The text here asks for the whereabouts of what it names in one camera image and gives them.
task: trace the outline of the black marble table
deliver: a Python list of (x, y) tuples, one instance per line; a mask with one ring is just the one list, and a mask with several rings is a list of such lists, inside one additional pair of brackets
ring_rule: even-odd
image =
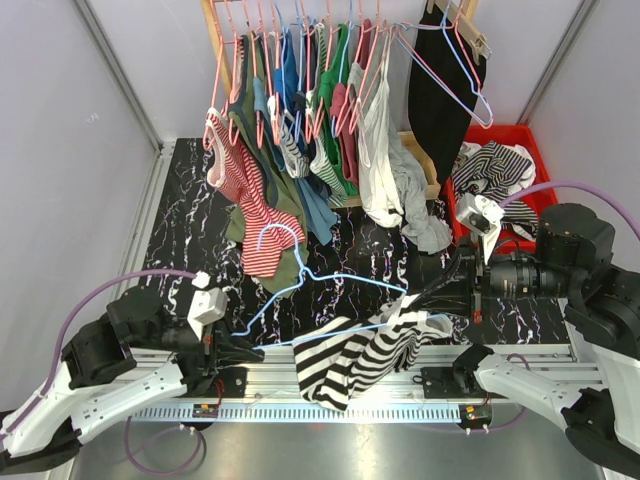
[[(271, 296), (259, 282), (244, 275), (241, 245), (227, 240), (224, 232), (233, 206), (206, 183), (213, 165), (198, 139), (180, 139), (162, 193), (145, 268), (203, 270), (229, 296), (229, 318), (244, 330)], [(431, 202), (432, 212), (446, 218), (443, 201)], [(375, 278), (412, 290), (437, 276), (450, 251), (420, 254), (400, 234), (400, 228), (377, 226), (361, 208), (337, 210), (340, 221), (333, 241), (322, 246), (310, 237), (308, 267), (318, 275), (345, 272)], [(193, 287), (176, 278), (154, 277), (147, 284), (162, 293), (167, 310), (184, 317)], [(313, 331), (336, 316), (371, 316), (397, 293), (354, 281), (316, 283), (308, 280), (290, 298), (277, 300), (254, 327), (250, 339), (256, 344), (286, 341)], [(556, 301), (497, 300), (490, 319), (475, 325), (455, 318), (454, 343), (567, 344), (569, 339)]]

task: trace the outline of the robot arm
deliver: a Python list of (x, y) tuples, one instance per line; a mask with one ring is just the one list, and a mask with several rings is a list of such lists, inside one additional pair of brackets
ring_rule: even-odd
[[(495, 236), (495, 219), (486, 217), (490, 206), (463, 207), (458, 213), (466, 226)], [(550, 381), (480, 345), (456, 359), (454, 379), (465, 391), (481, 389), (524, 405), (558, 425), (594, 463), (640, 478), (640, 274), (611, 264), (614, 235), (588, 208), (554, 205), (540, 216), (535, 254), (516, 251), (489, 261), (492, 245), (482, 243), (483, 258), (462, 239), (443, 277), (414, 303), (481, 321), (491, 298), (567, 298), (566, 321), (592, 344), (608, 389)]]
[[(5, 447), (0, 474), (50, 470), (147, 406), (205, 393), (221, 367), (262, 361), (262, 352), (230, 336), (222, 320), (225, 308), (219, 289), (199, 291), (187, 321), (177, 322), (167, 318), (156, 292), (142, 286), (127, 290), (64, 347), (45, 395), (41, 387), (18, 410), (0, 414)], [(174, 355), (151, 374), (114, 390), (110, 384), (136, 367), (132, 347)], [(19, 421), (37, 397), (37, 406)]]

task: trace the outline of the gray floor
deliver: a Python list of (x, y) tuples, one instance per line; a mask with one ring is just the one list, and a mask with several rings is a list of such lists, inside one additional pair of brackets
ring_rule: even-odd
[[(497, 408), (504, 423), (516, 410)], [(134, 424), (132, 448), (166, 424)], [(438, 428), (446, 432), (433, 432)], [(123, 424), (87, 445), (72, 479), (151, 478), (122, 459)], [(528, 413), (514, 428), (466, 437), (454, 426), (217, 424), (205, 431), (202, 465), (172, 478), (235, 479), (601, 479), (601, 470), (578, 454), (554, 425)], [(138, 460), (149, 468), (178, 466), (195, 440), (183, 432), (160, 440)]]

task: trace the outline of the wooden frame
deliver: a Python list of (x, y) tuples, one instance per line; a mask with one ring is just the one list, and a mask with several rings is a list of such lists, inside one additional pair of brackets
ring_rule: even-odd
[[(213, 3), (223, 3), (224, 0), (211, 0)], [(207, 23), (207, 29), (209, 30), (209, 37), (211, 38), (211, 45), (213, 47), (213, 52), (216, 55), (216, 59), (219, 62), (222, 62), (220, 66), (220, 77), (222, 79), (222, 84), (224, 86), (224, 90), (227, 96), (231, 93), (231, 83), (233, 81), (231, 75), (231, 67), (229, 66), (229, 58), (227, 56), (227, 52), (224, 48), (221, 50), (220, 45), (220, 32), (216, 28), (216, 25), (220, 25), (220, 19), (218, 17), (218, 11), (215, 6), (210, 3), (210, 0), (200, 0), (202, 4), (202, 10), (204, 12), (204, 18)], [(462, 18), (465, 24), (465, 29), (473, 30), (477, 32), (473, 28), (473, 24), (471, 20), (473, 15), (475, 14), (475, 10), (478, 4), (478, 0), (470, 0), (463, 10)], [(457, 7), (455, 10), (450, 8), (450, 15), (453, 13), (455, 15), (457, 13)], [(402, 139), (402, 144), (411, 152), (411, 154), (418, 160), (420, 165), (422, 166), (424, 173), (427, 177), (427, 200), (433, 200), (438, 198), (440, 194), (441, 185), (438, 183), (438, 176), (436, 172), (435, 165), (433, 164), (433, 160), (427, 155), (427, 153), (420, 148), (418, 142), (416, 141), (416, 137), (413, 132), (400, 132), (400, 137)], [(360, 197), (351, 197), (345, 203), (345, 207), (355, 207), (361, 206), (362, 202), (360, 201)]]

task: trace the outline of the white wall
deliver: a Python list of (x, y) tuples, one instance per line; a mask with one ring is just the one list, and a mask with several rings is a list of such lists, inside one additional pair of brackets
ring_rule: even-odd
[(43, 381), (69, 311), (117, 274), (153, 150), (71, 2), (0, 2), (0, 65), (0, 410), (10, 410)]
[[(609, 192), (640, 218), (640, 2), (600, 2), (571, 51), (532, 127), (553, 180), (577, 180)], [(614, 262), (640, 270), (640, 244), (602, 201), (558, 190), (616, 228)]]
[[(358, 2), (354, 1), (357, 20)], [(158, 134), (165, 140), (202, 135), (211, 101), (215, 57), (199, 0), (90, 0), (136, 94)], [(294, 0), (277, 2), (286, 21), (295, 20)], [(365, 0), (365, 14), (375, 16), (375, 2)], [(476, 25), (489, 38), (493, 56), (484, 93), (496, 123), (518, 120), (533, 87), (564, 32), (579, 0), (480, 0)], [(257, 0), (248, 0), (256, 26)], [(269, 0), (262, 0), (265, 16)], [(305, 2), (307, 14), (324, 17), (326, 2)], [(391, 22), (417, 23), (425, 0), (382, 0), (381, 15)], [(349, 2), (331, 1), (334, 21), (349, 18)], [(246, 31), (241, 2), (231, 5), (239, 33)], [(231, 30), (218, 5), (225, 38)], [(397, 46), (390, 84), (396, 123), (408, 128), (406, 94), (409, 57)], [(218, 105), (224, 98), (220, 96)]]

